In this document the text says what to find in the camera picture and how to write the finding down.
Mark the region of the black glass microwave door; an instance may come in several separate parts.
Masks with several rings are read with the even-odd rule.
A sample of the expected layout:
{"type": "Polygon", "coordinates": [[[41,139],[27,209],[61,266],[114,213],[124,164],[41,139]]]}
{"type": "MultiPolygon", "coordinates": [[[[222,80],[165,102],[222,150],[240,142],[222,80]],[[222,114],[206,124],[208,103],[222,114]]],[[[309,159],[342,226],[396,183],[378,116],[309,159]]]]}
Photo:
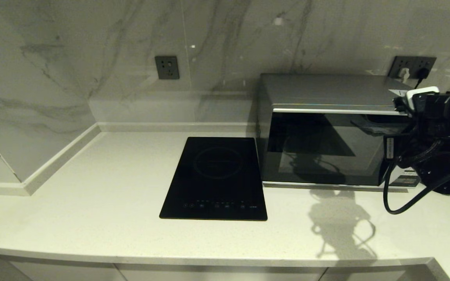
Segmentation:
{"type": "Polygon", "coordinates": [[[407,116],[272,112],[257,139],[265,183],[379,186],[384,135],[402,133],[407,116]]]}

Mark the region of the silver Panasonic microwave oven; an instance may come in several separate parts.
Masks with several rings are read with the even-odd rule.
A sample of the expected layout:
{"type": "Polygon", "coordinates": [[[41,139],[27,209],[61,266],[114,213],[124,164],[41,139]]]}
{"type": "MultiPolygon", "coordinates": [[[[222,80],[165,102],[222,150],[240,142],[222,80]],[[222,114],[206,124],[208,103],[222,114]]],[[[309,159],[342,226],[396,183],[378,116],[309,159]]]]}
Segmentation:
{"type": "MultiPolygon", "coordinates": [[[[411,90],[411,87],[383,75],[309,75],[262,74],[256,94],[256,144],[261,123],[270,123],[272,112],[401,114],[394,109],[397,95],[389,89],[411,90]]],[[[382,187],[354,185],[275,184],[280,187],[382,187]]]]}

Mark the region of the black glass induction cooktop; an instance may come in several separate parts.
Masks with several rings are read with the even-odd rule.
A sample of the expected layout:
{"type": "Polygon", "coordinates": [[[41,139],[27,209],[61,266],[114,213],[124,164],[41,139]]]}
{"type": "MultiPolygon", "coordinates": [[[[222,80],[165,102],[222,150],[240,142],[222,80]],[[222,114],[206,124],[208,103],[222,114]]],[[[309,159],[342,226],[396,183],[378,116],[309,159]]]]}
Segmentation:
{"type": "Polygon", "coordinates": [[[161,219],[268,220],[251,137],[188,137],[161,219]]]}

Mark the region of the grey double wall socket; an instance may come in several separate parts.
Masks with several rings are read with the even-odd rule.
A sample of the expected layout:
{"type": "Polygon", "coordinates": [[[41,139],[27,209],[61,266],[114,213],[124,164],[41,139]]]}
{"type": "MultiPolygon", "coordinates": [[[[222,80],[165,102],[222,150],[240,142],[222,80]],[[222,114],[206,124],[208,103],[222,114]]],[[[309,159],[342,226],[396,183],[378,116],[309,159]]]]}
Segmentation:
{"type": "Polygon", "coordinates": [[[409,79],[417,79],[417,72],[421,68],[427,68],[430,69],[430,71],[432,71],[435,62],[436,57],[395,56],[387,76],[389,78],[399,78],[398,77],[399,70],[402,68],[409,68],[410,71],[409,79]]]}

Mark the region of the grey single wall socket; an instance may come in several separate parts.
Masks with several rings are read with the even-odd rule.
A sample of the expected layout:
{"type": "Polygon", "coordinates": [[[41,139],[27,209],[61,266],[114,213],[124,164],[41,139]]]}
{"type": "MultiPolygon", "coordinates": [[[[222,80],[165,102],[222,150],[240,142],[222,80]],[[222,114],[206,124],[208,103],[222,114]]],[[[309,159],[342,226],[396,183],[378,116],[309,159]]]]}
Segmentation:
{"type": "Polygon", "coordinates": [[[155,56],[159,80],[179,80],[180,72],[176,56],[155,56]]]}

